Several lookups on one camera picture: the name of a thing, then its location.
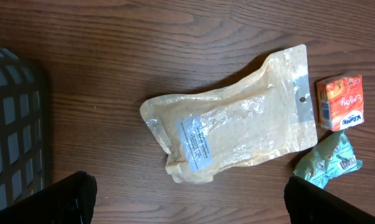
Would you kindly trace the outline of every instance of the blue label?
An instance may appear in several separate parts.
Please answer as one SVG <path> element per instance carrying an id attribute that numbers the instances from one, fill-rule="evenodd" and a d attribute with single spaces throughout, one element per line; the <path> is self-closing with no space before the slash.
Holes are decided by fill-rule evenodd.
<path id="1" fill-rule="evenodd" d="M 200 116 L 178 121 L 175 127 L 191 170 L 197 172 L 209 167 L 212 164 L 211 149 Z"/>

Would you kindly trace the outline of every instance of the transparent plastic packaging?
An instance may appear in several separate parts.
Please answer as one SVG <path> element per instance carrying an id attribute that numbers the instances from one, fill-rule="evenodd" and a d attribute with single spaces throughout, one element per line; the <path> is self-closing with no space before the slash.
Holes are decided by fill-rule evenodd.
<path id="1" fill-rule="evenodd" d="M 317 144 L 306 47 L 267 57 L 239 82 L 193 95 L 145 101 L 140 113 L 175 182 L 206 183 L 234 166 L 254 166 Z"/>

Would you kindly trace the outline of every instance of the wood grain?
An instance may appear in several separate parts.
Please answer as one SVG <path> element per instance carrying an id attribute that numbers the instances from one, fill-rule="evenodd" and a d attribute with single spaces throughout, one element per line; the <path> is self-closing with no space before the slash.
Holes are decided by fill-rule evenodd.
<path id="1" fill-rule="evenodd" d="M 317 80 L 363 75 L 366 121 L 346 133 L 364 166 L 326 190 L 375 215 L 375 1 L 0 1 L 0 45 L 51 79 L 53 181 L 97 178 L 94 223 L 289 223 L 297 154 L 175 184 L 139 107 L 233 84 L 298 44 L 313 102 Z"/>

